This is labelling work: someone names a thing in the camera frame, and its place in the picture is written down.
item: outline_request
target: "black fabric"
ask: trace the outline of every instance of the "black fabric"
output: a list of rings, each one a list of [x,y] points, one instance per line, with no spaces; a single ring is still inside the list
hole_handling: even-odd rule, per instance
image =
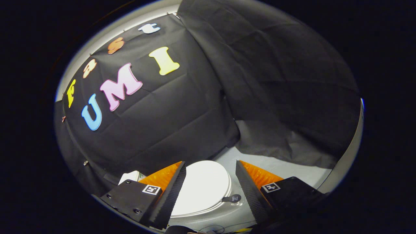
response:
[[[62,117],[64,117],[62,101],[56,102],[54,109],[54,127],[58,136],[57,143],[68,169],[89,194],[101,197],[113,189],[118,184],[118,181],[114,183],[114,181],[111,182],[105,179],[106,174],[99,174],[99,172],[102,172],[101,168],[95,167],[93,169],[91,167],[93,162],[89,162],[84,166],[84,162],[87,159],[71,140],[65,121],[62,122]]]
[[[336,164],[355,133],[360,96],[350,69],[328,42],[288,14],[252,0],[183,0],[178,16],[240,122],[240,152],[325,168]]]
[[[138,30],[147,23],[156,23],[161,29],[152,34]],[[180,20],[165,15],[147,23],[125,31],[92,53],[74,75],[71,107],[66,95],[61,105],[71,140],[96,165],[94,169],[104,171],[100,176],[106,176],[106,180],[117,180],[134,170],[149,175],[178,161],[192,164],[205,160],[239,137],[215,73]],[[109,55],[108,45],[118,37],[123,37],[125,44]],[[149,53],[164,46],[180,67],[161,76]],[[83,79],[83,69],[91,59],[97,66]],[[105,80],[117,82],[118,70],[126,63],[131,63],[132,73],[143,86],[120,100],[112,112],[99,89]],[[96,131],[90,130],[81,116],[92,94],[96,94],[102,113]]]

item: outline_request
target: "blue letter u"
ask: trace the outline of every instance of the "blue letter u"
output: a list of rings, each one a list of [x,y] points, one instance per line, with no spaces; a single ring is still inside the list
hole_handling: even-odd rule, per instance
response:
[[[92,120],[91,115],[89,115],[88,105],[86,105],[84,107],[84,109],[82,110],[82,113],[81,113],[81,115],[84,118],[85,122],[87,123],[88,127],[93,131],[97,130],[100,127],[101,120],[102,120],[101,110],[100,110],[100,107],[97,104],[97,101],[95,100],[95,96],[96,95],[93,94],[88,100],[88,103],[92,106],[92,109],[94,110],[95,115],[97,116],[95,118],[95,120]]]

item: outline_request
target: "letter m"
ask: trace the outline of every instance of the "letter m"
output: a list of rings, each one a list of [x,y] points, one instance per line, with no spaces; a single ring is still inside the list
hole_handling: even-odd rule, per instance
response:
[[[116,100],[114,96],[121,100],[125,99],[124,87],[126,87],[126,94],[132,95],[143,85],[142,82],[136,80],[130,67],[131,63],[127,63],[119,69],[117,83],[111,80],[106,80],[100,87],[100,90],[104,92],[108,102],[110,103],[110,111],[114,111],[120,105],[120,101]]]

